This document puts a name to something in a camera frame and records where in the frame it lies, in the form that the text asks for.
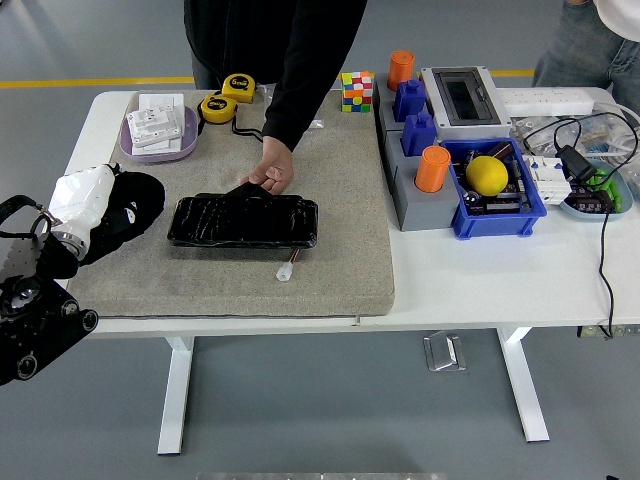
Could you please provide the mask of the person's left hand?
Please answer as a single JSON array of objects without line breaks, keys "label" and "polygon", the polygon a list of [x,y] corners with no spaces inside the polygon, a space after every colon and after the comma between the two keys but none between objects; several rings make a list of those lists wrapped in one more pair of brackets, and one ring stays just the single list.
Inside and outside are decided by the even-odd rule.
[{"label": "person's left hand", "polygon": [[264,136],[262,159],[239,183],[260,186],[273,195],[283,193],[294,177],[293,155],[280,140]]}]

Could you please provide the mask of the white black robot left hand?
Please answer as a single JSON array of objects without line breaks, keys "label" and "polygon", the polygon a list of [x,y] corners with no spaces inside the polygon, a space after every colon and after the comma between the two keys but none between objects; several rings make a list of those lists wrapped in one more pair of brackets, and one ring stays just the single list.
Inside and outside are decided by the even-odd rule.
[{"label": "white black robot left hand", "polygon": [[57,180],[49,212],[56,220],[51,230],[60,240],[89,246],[91,231],[102,222],[119,172],[118,164],[103,164]]}]

